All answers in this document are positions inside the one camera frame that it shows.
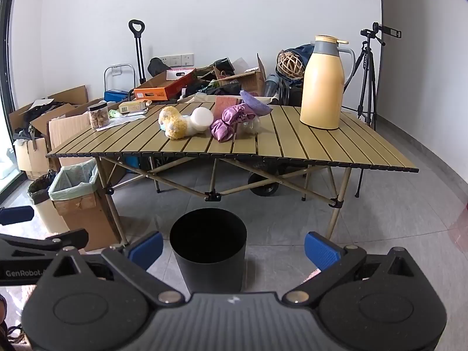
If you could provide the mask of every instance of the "black trash can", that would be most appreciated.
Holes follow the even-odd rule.
[[[174,223],[169,241],[190,294],[240,292],[247,229],[238,216],[196,209]]]

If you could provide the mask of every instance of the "wicker ball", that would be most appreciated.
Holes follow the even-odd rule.
[[[301,58],[292,51],[280,51],[276,63],[278,71],[287,77],[293,80],[304,77],[304,65]]]

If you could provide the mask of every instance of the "screw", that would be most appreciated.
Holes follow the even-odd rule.
[[[182,298],[182,294],[176,292],[175,290],[167,290],[165,292],[159,293],[158,300],[164,303],[176,303],[179,302]]]
[[[302,290],[293,290],[286,294],[286,299],[292,303],[302,303],[309,299],[309,295]]]

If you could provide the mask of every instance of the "plush toy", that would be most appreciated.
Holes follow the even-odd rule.
[[[190,116],[183,116],[173,106],[166,106],[159,113],[158,119],[161,130],[165,131],[166,137],[171,140],[205,132],[213,121],[213,113],[202,106],[195,108]]]

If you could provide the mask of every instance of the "wall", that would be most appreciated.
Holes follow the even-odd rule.
[[[10,16],[10,76],[16,108],[44,97],[41,15],[42,0],[13,0]]]
[[[137,67],[132,18],[146,23],[142,36],[145,67],[153,56],[194,53],[195,65],[222,57],[256,54],[272,72],[282,49],[327,34],[350,41],[360,53],[361,29],[381,20],[381,0],[43,0],[42,63],[47,94],[86,84],[91,98],[102,96],[109,65]],[[374,47],[376,68],[380,46]],[[345,71],[350,57],[342,56]],[[130,88],[129,75],[109,77],[109,86]],[[362,70],[345,97],[357,106]]]
[[[378,112],[468,182],[467,0],[383,0]]]

